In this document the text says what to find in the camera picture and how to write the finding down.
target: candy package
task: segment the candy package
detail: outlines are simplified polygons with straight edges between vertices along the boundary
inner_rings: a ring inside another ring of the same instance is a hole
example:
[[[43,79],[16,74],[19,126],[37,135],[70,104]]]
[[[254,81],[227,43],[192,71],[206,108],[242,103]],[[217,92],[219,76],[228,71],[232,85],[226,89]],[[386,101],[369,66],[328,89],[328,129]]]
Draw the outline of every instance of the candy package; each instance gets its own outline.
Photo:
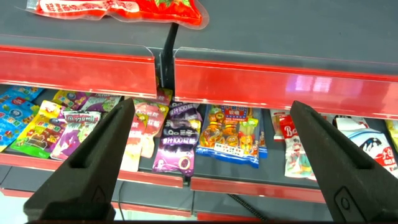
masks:
[[[81,107],[84,111],[110,112],[118,103],[121,96],[93,93]]]
[[[290,115],[279,116],[280,130],[286,142],[285,176],[315,180],[310,161]]]
[[[386,120],[387,129],[390,132],[392,142],[396,147],[396,151],[398,152],[398,121],[394,120]]]
[[[259,136],[259,157],[260,159],[265,159],[268,157],[268,149],[266,146],[266,127],[264,126],[264,119],[261,116],[259,120],[260,124],[260,136]]]
[[[347,124],[343,124],[344,122],[346,122],[346,120],[338,121],[337,126],[348,126]],[[350,131],[341,132],[377,163],[398,178],[398,166],[396,164],[394,152],[383,133],[371,128],[352,129]]]
[[[283,115],[288,115],[290,114],[290,112],[288,110],[269,110],[269,112],[271,114],[272,125],[275,131],[274,140],[281,141],[284,139],[284,135],[282,133],[282,130],[280,129],[279,117]]]
[[[261,110],[208,105],[196,153],[259,167]]]
[[[123,22],[175,22],[202,29],[208,14],[196,0],[28,0],[27,10],[57,19],[100,20],[105,15]]]
[[[11,144],[11,148],[31,156],[48,158],[67,125],[63,109],[61,105],[43,101],[39,113]]]
[[[42,88],[28,87],[28,86],[11,86],[2,95],[8,95],[9,97],[21,97],[25,100],[32,101],[38,97],[38,95],[43,91]]]
[[[54,98],[53,102],[62,106],[66,106],[72,110],[80,110],[80,108],[86,103],[90,97],[90,93],[84,93],[79,91],[68,91],[59,90]]]
[[[142,150],[142,137],[148,122],[148,115],[134,114],[132,119],[129,138],[127,139],[126,148],[124,150],[121,170],[137,172],[139,167],[139,159]]]
[[[21,97],[0,103],[0,152],[5,150],[33,120],[38,106]]]
[[[169,107],[138,98],[134,99],[134,106],[137,114],[148,115],[147,126],[141,138],[141,156],[151,158],[155,148],[154,136],[162,129]]]
[[[64,111],[66,128],[51,152],[51,158],[66,160],[94,130],[101,118],[97,111]]]
[[[163,129],[154,161],[154,172],[179,170],[191,177],[194,167],[194,151],[200,133],[198,120],[168,119]]]

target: red snack bag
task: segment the red snack bag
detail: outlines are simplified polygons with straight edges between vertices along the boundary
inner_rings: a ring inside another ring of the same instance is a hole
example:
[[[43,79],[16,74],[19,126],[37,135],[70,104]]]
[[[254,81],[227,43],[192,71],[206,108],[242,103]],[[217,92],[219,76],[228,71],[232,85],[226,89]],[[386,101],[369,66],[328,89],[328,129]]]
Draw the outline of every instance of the red snack bag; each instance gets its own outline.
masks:
[[[196,0],[28,0],[26,9],[58,19],[100,20],[108,15],[122,22],[176,22],[192,29],[208,23]]]

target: gray shelf surface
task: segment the gray shelf surface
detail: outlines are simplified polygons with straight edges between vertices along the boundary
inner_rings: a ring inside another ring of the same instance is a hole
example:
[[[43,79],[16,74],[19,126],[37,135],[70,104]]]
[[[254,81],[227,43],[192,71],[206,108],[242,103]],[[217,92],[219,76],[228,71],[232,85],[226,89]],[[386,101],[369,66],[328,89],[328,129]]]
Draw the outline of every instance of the gray shelf surface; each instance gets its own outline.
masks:
[[[210,22],[178,28],[174,49],[194,48],[178,50],[178,58],[397,74],[395,0],[200,2]]]
[[[4,189],[35,192],[53,174],[52,171],[11,167],[0,187]],[[122,181],[116,182],[112,201],[117,202]],[[121,202],[173,210],[191,210],[193,191],[189,187],[178,189],[158,185],[125,182]]]
[[[162,49],[171,26],[125,23],[112,17],[100,21],[53,19],[25,11],[26,2],[1,0],[1,45],[150,56],[147,49],[136,45]]]
[[[285,177],[285,144],[274,141],[274,129],[272,127],[269,110],[263,111],[266,130],[266,144],[268,158],[260,159],[259,168],[250,165],[239,165],[231,162],[220,161],[212,157],[195,156],[194,177],[205,177],[212,179],[235,180],[260,184],[283,185],[289,187],[302,187],[308,189],[319,189],[317,182],[308,179],[296,179]],[[391,147],[394,145],[388,133],[384,120],[366,119],[370,128],[381,131],[386,135]]]
[[[271,220],[333,221],[326,204],[239,195]],[[253,217],[253,214],[227,194],[195,192],[193,212]]]
[[[0,85],[0,94],[4,93],[10,86],[9,85]],[[52,101],[54,95],[56,94],[58,90],[51,90],[51,89],[45,89],[34,101],[33,103],[36,105],[41,105],[43,100],[49,100]],[[154,155],[148,159],[145,157],[140,158],[140,163],[139,163],[139,171],[145,171],[145,172],[152,172],[152,166],[154,165],[155,161],[155,156],[157,153],[157,148],[159,146],[159,138],[154,138],[155,141],[155,150],[154,150]],[[20,156],[30,156],[27,154],[24,154],[23,152],[19,152],[16,150],[11,149],[8,147],[5,151],[5,153],[10,153],[10,154],[17,154]],[[181,172],[179,171],[173,171],[173,172],[168,172],[168,173],[159,173],[160,175],[179,175],[182,176]]]

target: black cable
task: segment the black cable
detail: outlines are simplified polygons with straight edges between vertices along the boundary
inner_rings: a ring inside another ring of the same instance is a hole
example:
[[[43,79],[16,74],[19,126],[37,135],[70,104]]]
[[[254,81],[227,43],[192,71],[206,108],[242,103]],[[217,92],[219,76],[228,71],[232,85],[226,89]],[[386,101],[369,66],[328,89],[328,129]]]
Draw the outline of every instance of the black cable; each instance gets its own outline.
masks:
[[[249,210],[249,212],[251,212],[255,217],[261,219],[261,221],[266,222],[268,221],[268,218],[265,217],[264,215],[262,215],[260,212],[258,212],[255,208],[253,208],[252,206],[250,206],[247,202],[245,202],[243,199],[241,199],[239,196],[237,195],[233,195],[233,194],[228,194],[228,196],[230,196],[232,199],[234,199],[235,201],[237,201],[238,203],[240,203],[245,209]]]
[[[123,211],[122,211],[122,207],[120,206],[120,195],[121,195],[121,192],[122,192],[123,185],[124,185],[124,181],[122,182],[122,184],[120,185],[120,188],[119,188],[118,205],[119,205],[120,214],[122,215],[122,219],[123,219],[123,221],[125,221],[124,220]]]

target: store shelf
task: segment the store shelf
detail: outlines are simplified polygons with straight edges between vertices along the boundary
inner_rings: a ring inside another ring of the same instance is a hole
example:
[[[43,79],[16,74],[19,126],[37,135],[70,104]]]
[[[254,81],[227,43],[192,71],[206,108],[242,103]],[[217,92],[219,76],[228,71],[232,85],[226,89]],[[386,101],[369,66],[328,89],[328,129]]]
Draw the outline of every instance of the store shelf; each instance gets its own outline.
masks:
[[[25,0],[1,4],[0,83],[155,97],[171,24],[66,21],[23,10]]]
[[[246,195],[240,197],[270,220],[332,221],[325,204]],[[255,218],[230,196],[211,192],[195,192],[193,212],[197,213],[198,220],[217,221],[223,217],[226,220],[249,221]]]
[[[259,168],[196,155],[191,189],[325,203],[317,182],[285,177],[285,144],[273,140],[269,110],[263,114],[268,158],[260,159]],[[383,120],[367,119],[367,122],[371,128],[385,133],[393,147]]]
[[[0,85],[0,93],[6,91],[7,88],[9,88],[7,85]],[[39,97],[34,100],[34,103],[41,105],[43,100],[52,100],[56,92],[56,90],[44,90],[43,93],[41,93]],[[182,188],[183,177],[181,173],[170,172],[166,174],[160,174],[152,172],[152,166],[154,164],[158,145],[159,138],[155,138],[155,152],[152,158],[148,159],[142,157],[140,159],[138,172],[128,172],[121,170],[119,172],[119,179]],[[15,151],[9,147],[4,152],[0,153],[0,164],[54,171],[62,164],[62,161],[32,157],[19,151]]]
[[[0,191],[6,196],[30,197],[52,173],[12,167],[2,182]],[[112,196],[115,208],[118,208],[117,201],[121,184],[122,181],[117,181]],[[125,182],[121,191],[121,207],[126,210],[190,217],[192,202],[193,192],[189,188],[176,189]]]
[[[175,39],[178,100],[398,119],[398,2],[201,3],[211,22]]]

